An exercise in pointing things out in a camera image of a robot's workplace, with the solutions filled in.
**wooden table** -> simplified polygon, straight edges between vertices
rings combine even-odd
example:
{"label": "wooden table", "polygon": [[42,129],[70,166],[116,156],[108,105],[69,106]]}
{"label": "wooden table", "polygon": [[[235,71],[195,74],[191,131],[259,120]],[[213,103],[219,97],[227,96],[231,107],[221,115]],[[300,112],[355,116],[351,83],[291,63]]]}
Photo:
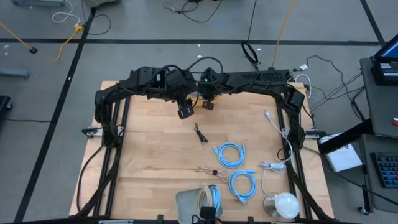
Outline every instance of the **wooden table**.
{"label": "wooden table", "polygon": [[[114,81],[103,82],[102,88],[113,84]],[[302,83],[294,85],[301,92],[305,92]],[[215,101],[213,111],[197,106],[194,116],[184,120],[178,117],[177,110],[175,103],[147,100],[144,96],[131,98],[111,218],[156,219],[158,214],[163,214],[166,220],[176,220],[175,194],[180,190],[201,187],[201,183],[206,182],[216,184],[220,188],[222,220],[243,221],[247,220],[248,216],[253,216],[255,221],[275,220],[269,217],[262,207],[265,195],[261,190],[261,178],[264,169],[259,167],[263,160],[277,162],[276,154],[282,147],[279,132],[264,116],[264,110],[269,110],[275,124],[278,124],[275,99],[252,93],[223,95]],[[200,144],[197,134],[193,131],[195,123],[198,123],[199,130],[209,140],[208,144]],[[312,126],[310,118],[304,112],[302,126]],[[256,194],[245,205],[229,191],[228,184],[213,175],[195,172],[197,166],[224,169],[213,152],[213,145],[220,146],[228,141],[239,145],[246,143],[246,158],[238,169],[257,171],[254,174],[257,182]],[[100,144],[101,138],[88,140],[83,164]],[[314,140],[306,140],[304,145],[318,149]],[[104,151],[103,149],[88,164],[83,175],[81,206],[98,186]],[[305,150],[301,150],[301,156],[308,191],[326,214],[333,217],[319,156]],[[224,157],[234,161],[238,158],[238,152],[235,149],[227,149]],[[267,172],[265,186],[271,193],[289,192],[287,173]],[[238,192],[244,193],[249,190],[250,182],[246,177],[240,176],[235,181],[235,187]],[[100,214],[104,213],[107,194],[103,194]],[[70,214],[76,212],[75,193]],[[302,204],[300,214],[305,217]]]}

